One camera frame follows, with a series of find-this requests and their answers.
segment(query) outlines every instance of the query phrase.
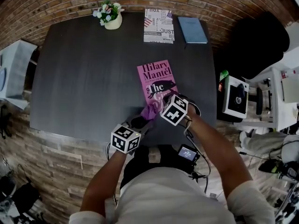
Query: potted plant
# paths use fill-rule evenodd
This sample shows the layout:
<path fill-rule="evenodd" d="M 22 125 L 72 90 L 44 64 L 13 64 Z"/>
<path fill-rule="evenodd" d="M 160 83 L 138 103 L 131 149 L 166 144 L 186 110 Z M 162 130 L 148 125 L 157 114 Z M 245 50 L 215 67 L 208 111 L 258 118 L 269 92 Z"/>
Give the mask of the potted plant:
<path fill-rule="evenodd" d="M 93 12 L 93 16 L 99 18 L 101 26 L 105 26 L 108 30 L 114 30 L 121 26 L 121 12 L 124 9 L 117 2 L 110 3 L 110 0 L 104 0 L 101 7 Z"/>

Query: book cover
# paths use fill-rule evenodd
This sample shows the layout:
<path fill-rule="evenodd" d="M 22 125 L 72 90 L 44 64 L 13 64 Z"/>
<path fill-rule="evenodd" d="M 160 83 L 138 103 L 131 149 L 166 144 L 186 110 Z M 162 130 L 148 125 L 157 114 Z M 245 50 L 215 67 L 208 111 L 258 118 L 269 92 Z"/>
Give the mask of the book cover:
<path fill-rule="evenodd" d="M 179 17 L 186 43 L 207 43 L 206 34 L 198 18 Z"/>
<path fill-rule="evenodd" d="M 170 10 L 145 9 L 144 42 L 173 43 L 174 30 Z"/>
<path fill-rule="evenodd" d="M 163 97 L 170 89 L 178 91 L 168 60 L 137 66 L 143 93 L 148 105 L 163 109 Z"/>

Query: dark table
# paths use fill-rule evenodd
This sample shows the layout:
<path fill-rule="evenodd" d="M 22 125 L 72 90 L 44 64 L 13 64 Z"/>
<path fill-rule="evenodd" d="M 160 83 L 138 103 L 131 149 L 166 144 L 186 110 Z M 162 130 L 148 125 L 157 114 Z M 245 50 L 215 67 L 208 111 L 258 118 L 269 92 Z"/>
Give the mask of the dark table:
<path fill-rule="evenodd" d="M 168 60 L 178 91 L 216 122 L 216 82 L 210 43 L 185 48 L 177 17 L 174 44 L 143 42 L 144 13 L 124 13 L 117 30 L 87 16 L 52 25 L 36 68 L 30 127 L 85 140 L 110 141 L 113 128 L 146 105 L 137 66 Z M 208 36 L 206 24 L 202 22 Z M 183 127 L 160 116 L 143 144 L 187 143 Z"/>

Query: person's arm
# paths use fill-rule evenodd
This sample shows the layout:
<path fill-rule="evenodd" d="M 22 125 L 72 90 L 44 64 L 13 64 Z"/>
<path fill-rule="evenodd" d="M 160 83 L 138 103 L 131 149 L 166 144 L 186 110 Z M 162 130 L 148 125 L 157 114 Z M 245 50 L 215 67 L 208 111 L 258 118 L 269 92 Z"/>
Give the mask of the person's arm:
<path fill-rule="evenodd" d="M 252 180 L 251 175 L 234 145 L 196 115 L 192 105 L 189 105 L 188 116 L 192 120 L 190 129 L 196 134 L 209 160 L 220 173 L 227 198 L 240 184 Z"/>
<path fill-rule="evenodd" d="M 105 200 L 115 193 L 127 155 L 116 151 L 90 181 L 80 211 L 94 211 L 105 217 Z"/>

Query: small screen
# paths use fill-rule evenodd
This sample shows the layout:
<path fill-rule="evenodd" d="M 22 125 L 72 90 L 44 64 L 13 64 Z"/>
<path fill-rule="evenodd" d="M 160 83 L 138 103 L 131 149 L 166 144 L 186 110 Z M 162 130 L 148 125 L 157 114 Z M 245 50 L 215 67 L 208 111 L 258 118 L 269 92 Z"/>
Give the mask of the small screen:
<path fill-rule="evenodd" d="M 182 149 L 179 151 L 178 155 L 180 155 L 181 157 L 184 157 L 186 159 L 189 159 L 190 161 L 193 161 L 193 159 L 195 158 L 196 152 L 182 147 Z"/>

